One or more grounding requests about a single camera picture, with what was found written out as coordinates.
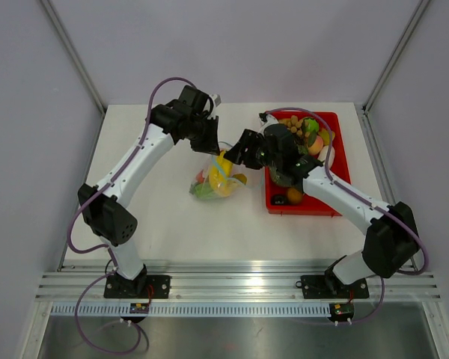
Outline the red apple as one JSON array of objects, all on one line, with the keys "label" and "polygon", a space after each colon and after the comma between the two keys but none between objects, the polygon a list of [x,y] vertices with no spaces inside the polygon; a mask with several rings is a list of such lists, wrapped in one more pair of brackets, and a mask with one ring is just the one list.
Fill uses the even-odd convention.
[{"label": "red apple", "polygon": [[200,171],[200,172],[196,175],[195,181],[196,181],[196,183],[198,183],[198,184],[202,184],[202,183],[206,182],[206,178],[205,178],[205,176],[204,176],[204,172],[203,172],[203,171]]}]

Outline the yellow banana bunch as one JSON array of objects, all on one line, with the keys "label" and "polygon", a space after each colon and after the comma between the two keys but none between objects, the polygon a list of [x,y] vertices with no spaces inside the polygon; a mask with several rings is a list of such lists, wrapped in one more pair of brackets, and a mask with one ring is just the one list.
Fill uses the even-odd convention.
[{"label": "yellow banana bunch", "polygon": [[237,179],[231,176],[233,163],[225,158],[225,153],[222,150],[213,157],[208,171],[210,185],[221,197],[229,197],[239,188]]}]

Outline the clear zip top bag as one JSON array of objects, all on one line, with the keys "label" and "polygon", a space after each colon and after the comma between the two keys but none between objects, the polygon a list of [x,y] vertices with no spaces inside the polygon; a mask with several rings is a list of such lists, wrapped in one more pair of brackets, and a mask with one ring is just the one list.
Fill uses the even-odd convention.
[{"label": "clear zip top bag", "polygon": [[220,154],[210,155],[192,181],[189,193],[198,200],[221,200],[244,189],[255,190],[263,184],[263,174],[225,158],[231,144],[219,142]]}]

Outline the green leafy vegetable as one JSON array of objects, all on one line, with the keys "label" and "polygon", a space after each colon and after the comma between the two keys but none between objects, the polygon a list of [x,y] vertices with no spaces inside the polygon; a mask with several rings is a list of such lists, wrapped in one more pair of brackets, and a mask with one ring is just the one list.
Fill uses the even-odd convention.
[{"label": "green leafy vegetable", "polygon": [[215,200],[221,197],[213,190],[208,182],[193,183],[189,189],[189,193],[198,200]]}]

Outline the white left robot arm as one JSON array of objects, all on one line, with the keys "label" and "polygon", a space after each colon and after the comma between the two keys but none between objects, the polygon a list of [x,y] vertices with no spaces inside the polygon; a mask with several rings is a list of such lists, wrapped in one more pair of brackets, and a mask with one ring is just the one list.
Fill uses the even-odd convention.
[{"label": "white left robot arm", "polygon": [[106,274],[105,298],[168,297],[171,279],[147,273],[132,240],[138,221],[127,207],[153,166],[177,142],[189,141],[197,153],[219,154],[220,102],[217,94],[185,86],[178,98],[150,110],[144,131],[108,175],[78,190],[84,223],[99,236],[114,265]]}]

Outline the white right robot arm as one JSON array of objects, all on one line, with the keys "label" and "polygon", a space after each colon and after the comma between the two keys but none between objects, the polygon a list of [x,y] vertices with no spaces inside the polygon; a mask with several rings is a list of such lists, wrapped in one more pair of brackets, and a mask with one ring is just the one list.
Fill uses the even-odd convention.
[{"label": "white right robot arm", "polygon": [[390,278],[420,248],[409,206],[366,197],[318,159],[302,155],[292,134],[280,123],[266,126],[262,132],[245,130],[224,158],[250,169],[276,170],[292,187],[330,206],[364,234],[360,251],[341,257],[326,269],[325,288],[333,296],[342,296],[363,278]]}]

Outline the green netted melon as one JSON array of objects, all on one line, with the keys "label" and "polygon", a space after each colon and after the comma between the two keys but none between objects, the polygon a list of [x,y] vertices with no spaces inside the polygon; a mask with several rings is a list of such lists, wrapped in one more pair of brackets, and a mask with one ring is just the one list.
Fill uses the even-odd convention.
[{"label": "green netted melon", "polygon": [[280,186],[282,188],[289,188],[294,186],[295,180],[292,175],[280,172],[276,168],[270,168],[269,175],[271,181],[273,181],[277,186]]}]

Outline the beige longan cluster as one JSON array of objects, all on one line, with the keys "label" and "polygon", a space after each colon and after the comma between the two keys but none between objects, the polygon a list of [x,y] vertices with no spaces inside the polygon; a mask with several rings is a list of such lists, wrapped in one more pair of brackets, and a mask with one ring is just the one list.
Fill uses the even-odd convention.
[{"label": "beige longan cluster", "polygon": [[304,119],[299,118],[296,115],[292,115],[290,117],[285,117],[283,119],[280,119],[278,121],[281,124],[284,124],[287,129],[293,133],[294,135],[297,135],[299,137],[303,136],[303,128],[304,128]]}]

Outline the pink peach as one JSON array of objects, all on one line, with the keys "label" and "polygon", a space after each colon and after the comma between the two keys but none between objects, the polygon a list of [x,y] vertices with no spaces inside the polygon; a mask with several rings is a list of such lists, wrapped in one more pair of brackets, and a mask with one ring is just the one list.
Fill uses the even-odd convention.
[{"label": "pink peach", "polygon": [[311,156],[317,156],[324,147],[323,139],[317,136],[311,146],[308,147],[308,153]]}]

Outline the red plastic tray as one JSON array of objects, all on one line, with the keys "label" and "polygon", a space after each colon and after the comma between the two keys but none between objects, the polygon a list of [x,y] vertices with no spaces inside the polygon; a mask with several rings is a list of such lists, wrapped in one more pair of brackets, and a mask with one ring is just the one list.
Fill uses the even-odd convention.
[{"label": "red plastic tray", "polygon": [[[329,125],[331,131],[336,134],[332,141],[332,146],[335,149],[335,159],[333,164],[330,166],[330,170],[345,182],[351,183],[338,116],[334,112],[328,111],[318,111],[316,114],[324,119],[324,121]],[[276,204],[276,196],[282,196],[287,199],[287,189],[276,185],[272,181],[268,168],[265,168],[264,177],[266,198],[265,204],[268,213],[273,215],[340,216],[340,213],[330,206],[306,194],[303,196],[302,201],[298,204]]]}]

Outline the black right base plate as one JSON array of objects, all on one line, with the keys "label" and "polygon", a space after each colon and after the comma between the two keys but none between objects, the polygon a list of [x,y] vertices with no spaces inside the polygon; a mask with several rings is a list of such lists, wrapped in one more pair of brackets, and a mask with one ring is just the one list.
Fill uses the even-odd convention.
[{"label": "black right base plate", "polygon": [[367,281],[357,280],[352,284],[342,284],[324,274],[302,275],[295,288],[302,291],[304,299],[368,299]]}]

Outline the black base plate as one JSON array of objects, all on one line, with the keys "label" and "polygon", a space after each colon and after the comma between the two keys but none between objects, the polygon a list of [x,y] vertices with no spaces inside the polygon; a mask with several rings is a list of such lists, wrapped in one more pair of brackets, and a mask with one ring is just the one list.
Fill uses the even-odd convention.
[{"label": "black base plate", "polygon": [[352,284],[342,284],[324,274],[302,275],[295,288],[302,291],[304,299],[368,299],[367,281],[357,280]]},{"label": "black base plate", "polygon": [[110,299],[167,299],[171,288],[171,277],[167,275],[147,275],[128,280],[119,274],[106,279],[104,298]]}]

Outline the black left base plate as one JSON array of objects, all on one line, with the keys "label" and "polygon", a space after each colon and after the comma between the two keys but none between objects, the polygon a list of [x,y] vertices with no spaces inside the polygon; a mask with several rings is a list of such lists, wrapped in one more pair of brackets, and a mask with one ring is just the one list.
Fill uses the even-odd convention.
[{"label": "black left base plate", "polygon": [[167,299],[171,288],[171,277],[167,275],[147,275],[128,280],[119,274],[106,279],[104,298],[110,299]]}]

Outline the left aluminium frame post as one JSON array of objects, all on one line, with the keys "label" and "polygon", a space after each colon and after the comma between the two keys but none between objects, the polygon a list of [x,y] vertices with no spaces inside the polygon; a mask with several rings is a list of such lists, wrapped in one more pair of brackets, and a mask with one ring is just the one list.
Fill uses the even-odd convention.
[{"label": "left aluminium frame post", "polygon": [[38,4],[42,7],[47,19],[50,21],[52,28],[58,36],[64,52],[67,54],[71,61],[71,64],[76,71],[80,81],[82,82],[89,97],[100,113],[101,118],[106,115],[107,105],[104,103],[99,91],[97,90],[94,81],[92,80],[89,72],[87,71],[70,35],[66,29],[53,1],[50,0],[38,0]]}]

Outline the aluminium frame post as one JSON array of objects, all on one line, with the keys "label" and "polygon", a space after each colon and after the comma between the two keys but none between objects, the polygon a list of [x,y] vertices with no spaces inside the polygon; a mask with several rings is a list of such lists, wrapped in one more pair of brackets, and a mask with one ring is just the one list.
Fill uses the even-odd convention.
[{"label": "aluminium frame post", "polygon": [[369,115],[370,110],[378,100],[384,86],[393,74],[394,68],[397,66],[407,46],[410,44],[413,35],[417,31],[418,26],[432,3],[432,0],[420,0],[418,1],[415,9],[412,11],[406,26],[391,51],[391,54],[379,74],[378,79],[376,80],[375,85],[362,105],[362,111],[365,115]]},{"label": "aluminium frame post", "polygon": [[50,0],[38,0],[38,4],[42,7],[47,19],[50,21],[52,28],[58,36],[64,52],[67,54],[71,61],[71,64],[76,71],[80,81],[82,82],[89,97],[100,113],[101,118],[106,115],[107,105],[104,103],[99,91],[97,90],[94,81],[92,80],[89,72],[87,71],[70,35],[66,29],[53,1]]}]

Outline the aluminium front rail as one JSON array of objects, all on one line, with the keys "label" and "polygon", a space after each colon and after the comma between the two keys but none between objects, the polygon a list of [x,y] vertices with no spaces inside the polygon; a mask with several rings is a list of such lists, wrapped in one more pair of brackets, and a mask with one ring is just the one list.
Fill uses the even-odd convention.
[{"label": "aluminium front rail", "polygon": [[[104,265],[102,260],[68,260],[59,271],[42,275],[35,298],[71,301],[89,287],[86,298],[101,299],[105,284],[94,280],[104,275]],[[323,260],[147,261],[150,274],[170,276],[170,302],[299,302],[303,296],[296,282],[327,265]]]}]

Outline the right aluminium frame post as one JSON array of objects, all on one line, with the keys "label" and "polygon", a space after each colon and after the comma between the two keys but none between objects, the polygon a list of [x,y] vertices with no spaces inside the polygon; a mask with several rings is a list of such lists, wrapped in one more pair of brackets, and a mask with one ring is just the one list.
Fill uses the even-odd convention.
[{"label": "right aluminium frame post", "polygon": [[415,9],[412,11],[406,26],[391,51],[391,54],[379,74],[378,79],[376,80],[375,85],[362,105],[362,111],[365,115],[369,115],[370,110],[378,100],[384,86],[393,74],[394,68],[397,66],[407,46],[410,44],[413,35],[417,31],[418,26],[432,3],[432,0],[420,0],[418,1]]}]

